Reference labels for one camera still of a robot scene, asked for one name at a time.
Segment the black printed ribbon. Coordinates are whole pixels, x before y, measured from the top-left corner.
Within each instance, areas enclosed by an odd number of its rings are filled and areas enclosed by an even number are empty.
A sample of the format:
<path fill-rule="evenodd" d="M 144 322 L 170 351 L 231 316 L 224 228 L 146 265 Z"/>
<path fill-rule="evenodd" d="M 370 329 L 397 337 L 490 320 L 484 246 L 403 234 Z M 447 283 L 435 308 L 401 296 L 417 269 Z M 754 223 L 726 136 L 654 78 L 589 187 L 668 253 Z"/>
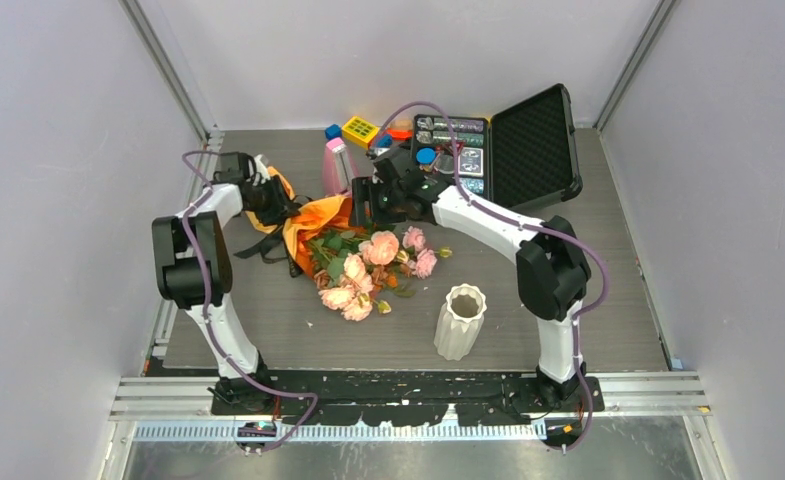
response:
<path fill-rule="evenodd" d="M 244 250 L 233 254 L 238 259 L 249 259 L 260 256 L 262 261 L 267 264 L 287 261 L 290 266 L 295 262 L 292 255 L 285 247 L 284 229 L 285 222 L 298 215 L 299 209 L 306 205 L 311 197 L 298 195 L 295 199 L 287 200 L 285 197 L 271 200 L 269 205 L 263 210 L 254 211 L 258 221 L 263 226 L 273 226 L 274 230 L 266 233 L 265 236 Z"/>

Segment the orange flower bouquet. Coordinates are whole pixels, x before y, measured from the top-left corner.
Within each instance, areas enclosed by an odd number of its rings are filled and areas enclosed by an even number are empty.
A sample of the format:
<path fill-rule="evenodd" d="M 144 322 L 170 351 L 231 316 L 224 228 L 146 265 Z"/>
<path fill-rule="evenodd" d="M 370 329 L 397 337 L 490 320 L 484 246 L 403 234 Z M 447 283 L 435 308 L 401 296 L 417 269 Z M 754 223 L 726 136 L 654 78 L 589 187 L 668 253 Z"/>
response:
<path fill-rule="evenodd" d="M 292 199 L 298 196 L 275 168 L 267 172 L 281 177 Z M 432 247 L 425 231 L 415 226 L 401 234 L 379 224 L 351 227 L 351 210 L 347 195 L 311 199 L 285 222 L 283 236 L 295 262 L 289 264 L 290 273 L 311 278 L 324 307 L 347 321 L 361 322 L 372 314 L 392 311 L 385 292 L 401 298 L 413 296 L 412 281 L 430 277 L 453 251 Z M 246 216 L 264 235 L 274 230 L 260 224 L 252 213 Z"/>

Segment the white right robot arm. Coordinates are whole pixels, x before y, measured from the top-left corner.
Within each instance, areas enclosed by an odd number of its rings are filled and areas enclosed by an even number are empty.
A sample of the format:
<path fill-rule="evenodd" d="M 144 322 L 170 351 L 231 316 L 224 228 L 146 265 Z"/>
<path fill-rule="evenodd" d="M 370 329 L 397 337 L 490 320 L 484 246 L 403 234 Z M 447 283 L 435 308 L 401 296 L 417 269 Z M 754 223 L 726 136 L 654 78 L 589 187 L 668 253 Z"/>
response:
<path fill-rule="evenodd" d="M 351 225 L 427 222 L 465 234 L 507 258 L 516 269 L 520 301 L 537 320 L 540 400 L 559 411 L 580 394 L 585 408 L 592 409 L 580 348 L 591 269 L 571 224 L 499 207 L 471 193 L 457 175 L 425 171 L 402 147 L 379 155 L 373 166 L 372 175 L 351 181 Z"/>

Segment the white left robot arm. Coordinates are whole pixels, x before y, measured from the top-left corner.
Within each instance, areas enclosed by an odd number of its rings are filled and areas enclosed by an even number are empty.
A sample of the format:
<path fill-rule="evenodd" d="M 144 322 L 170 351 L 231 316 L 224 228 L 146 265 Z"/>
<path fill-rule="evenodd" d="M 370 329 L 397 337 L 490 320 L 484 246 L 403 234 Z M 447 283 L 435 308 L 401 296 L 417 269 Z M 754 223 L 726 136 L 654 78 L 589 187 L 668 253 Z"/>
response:
<path fill-rule="evenodd" d="M 210 347 L 219 375 L 213 395 L 261 414 L 274 398 L 287 394 L 273 387 L 259 349 L 241 325 L 231 298 L 232 261 L 258 255 L 270 262 L 269 252 L 282 241 L 285 223 L 298 214 L 299 204 L 281 177 L 269 171 L 263 155 L 227 152 L 216 157 L 212 176 L 192 170 L 203 182 L 201 194 L 180 213 L 152 222 L 156 284 L 163 299 L 194 321 Z M 270 231 L 233 256 L 224 228 L 244 213 Z"/>

